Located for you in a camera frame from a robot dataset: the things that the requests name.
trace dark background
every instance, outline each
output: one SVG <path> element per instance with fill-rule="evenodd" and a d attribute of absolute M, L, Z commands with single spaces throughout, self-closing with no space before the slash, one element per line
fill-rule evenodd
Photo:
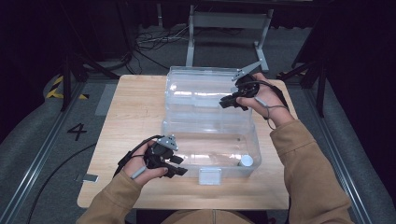
<path fill-rule="evenodd" d="M 272 26 L 314 27 L 297 63 L 326 52 L 328 79 L 389 194 L 396 196 L 392 68 L 395 8 L 391 1 L 334 1 L 343 10 L 276 10 Z M 44 103 L 43 89 L 72 49 L 94 61 L 119 58 L 133 45 L 138 24 L 157 25 L 155 4 L 117 3 L 132 31 L 125 40 L 117 6 L 107 1 L 2 1 L 0 3 L 0 142 Z M 163 27 L 187 22 L 188 7 L 163 6 Z"/>

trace wooden tabletop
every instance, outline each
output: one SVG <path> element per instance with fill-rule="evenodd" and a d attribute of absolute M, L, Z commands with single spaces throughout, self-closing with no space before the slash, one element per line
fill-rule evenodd
<path fill-rule="evenodd" d="M 285 84 L 271 80 L 285 95 L 297 118 Z M 87 174 L 98 175 L 96 183 L 85 182 L 78 205 L 88 207 L 93 197 L 112 179 L 118 161 L 142 140 L 161 134 L 165 115 L 166 76 L 120 78 Z M 219 186 L 202 186 L 198 178 L 174 176 L 149 181 L 134 208 L 151 209 L 288 209 L 289 194 L 283 165 L 276 154 L 266 121 L 253 111 L 262 164 L 246 178 L 224 178 Z"/>

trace clear plastic container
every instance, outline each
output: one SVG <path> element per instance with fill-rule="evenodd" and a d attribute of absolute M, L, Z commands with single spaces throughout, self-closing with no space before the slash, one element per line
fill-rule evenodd
<path fill-rule="evenodd" d="M 198 177 L 200 169 L 221 169 L 221 177 L 249 176 L 262 162 L 251 109 L 222 108 L 231 94 L 236 69 L 171 67 L 166 80 L 163 134 L 173 134 L 183 158 L 184 174 Z M 238 166 L 249 155 L 251 166 Z"/>

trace gray carpet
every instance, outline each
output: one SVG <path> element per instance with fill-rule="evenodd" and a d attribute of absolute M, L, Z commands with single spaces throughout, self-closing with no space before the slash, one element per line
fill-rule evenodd
<path fill-rule="evenodd" d="M 279 72 L 289 71 L 290 65 L 304 43 L 309 29 L 271 29 L 264 43 L 264 54 L 269 64 L 269 78 L 275 78 Z M 245 30 L 237 35 L 219 31 L 202 31 L 196 36 L 194 66 L 234 67 L 240 68 L 257 61 L 253 49 L 253 41 L 260 33 Z M 164 45 L 160 49 L 142 51 L 151 59 L 165 65 L 184 65 L 187 55 L 187 41 L 180 39 L 175 43 Z M 136 73 L 144 75 L 166 75 L 167 69 L 136 54 L 130 66 Z M 119 75 L 130 74 L 124 67 L 114 71 Z M 298 81 L 297 77 L 288 82 Z M 89 94 L 88 100 L 76 100 L 69 115 L 66 117 L 59 135 L 55 138 L 39 176 L 26 200 L 22 202 L 21 210 L 13 223 L 25 223 L 33 205 L 33 201 L 50 173 L 64 160 L 77 151 L 95 143 L 106 118 L 106 112 L 111 102 L 117 81 L 109 80 L 101 74 L 91 74 L 82 93 Z M 318 140 L 324 154 L 331 158 L 327 140 L 318 122 L 314 119 L 316 111 L 309 106 L 309 99 L 299 86 L 288 84 L 291 99 L 299 118 Z M 0 146 L 0 209 L 5 211 L 21 179 L 32 163 L 36 153 L 45 142 L 52 124 L 59 116 L 62 100 L 51 98 L 24 119 Z M 325 94 L 325 123 L 346 164 L 349 173 L 356 184 L 367 213 L 372 223 L 395 223 L 396 215 L 393 203 L 384 186 L 365 156 L 353 128 L 350 126 L 341 106 L 338 104 L 332 89 L 327 84 Z M 78 124 L 83 124 L 87 131 L 79 136 L 68 133 Z M 81 152 L 66 163 L 49 181 L 43 190 L 35 207 L 31 223 L 74 223 L 84 212 L 77 206 L 77 197 L 81 183 L 75 181 L 78 174 L 85 174 L 88 169 L 94 147 Z M 352 218 L 357 221 L 355 212 L 351 209 Z M 274 217 L 276 223 L 283 223 L 287 211 L 268 211 L 268 217 Z M 135 222 L 134 211 L 128 220 Z"/>

